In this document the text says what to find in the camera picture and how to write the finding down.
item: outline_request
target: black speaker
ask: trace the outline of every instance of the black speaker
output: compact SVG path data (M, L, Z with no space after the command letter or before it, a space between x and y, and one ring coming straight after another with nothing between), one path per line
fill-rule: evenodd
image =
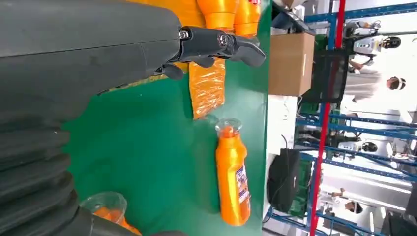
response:
M298 192L300 153L294 149L281 149L269 168L267 198L281 212L288 212Z

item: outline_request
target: orange detergent bottle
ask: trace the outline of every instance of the orange detergent bottle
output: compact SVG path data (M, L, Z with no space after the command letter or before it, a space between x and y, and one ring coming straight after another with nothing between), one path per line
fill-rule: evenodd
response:
M233 31L239 0L197 0L204 18L206 28Z
M256 36L260 15L261 0L240 0L235 18L236 35Z
M250 194L245 169L246 147L240 138L241 123L225 118L216 125L219 144L216 150L221 215L233 226L241 226L250 216Z

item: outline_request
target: cardboard box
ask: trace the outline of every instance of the cardboard box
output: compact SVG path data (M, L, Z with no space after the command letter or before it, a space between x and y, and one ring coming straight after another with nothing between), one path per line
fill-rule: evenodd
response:
M299 6L306 2L306 0L281 0L281 1L289 9L293 9L294 7Z
M314 36L307 33L271 36L269 94L301 96L311 87Z

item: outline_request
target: bottle label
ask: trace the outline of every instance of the bottle label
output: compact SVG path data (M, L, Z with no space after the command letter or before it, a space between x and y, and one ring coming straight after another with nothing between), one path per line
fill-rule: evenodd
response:
M249 197L245 165L236 171L236 180L238 181L239 203L242 203Z

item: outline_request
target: green table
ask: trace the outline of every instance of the green table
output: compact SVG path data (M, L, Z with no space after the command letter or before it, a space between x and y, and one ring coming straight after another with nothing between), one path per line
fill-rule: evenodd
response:
M258 34L266 52L270 18L268 6ZM64 126L71 131L64 151L71 154L79 198L102 191L123 194L128 222L144 235L181 230L190 236L260 236L268 65L267 60L254 69L227 62L225 105L197 121L192 119L188 75L94 97L82 116ZM248 149L252 212L243 227L229 226L220 216L214 124L226 117L242 121Z

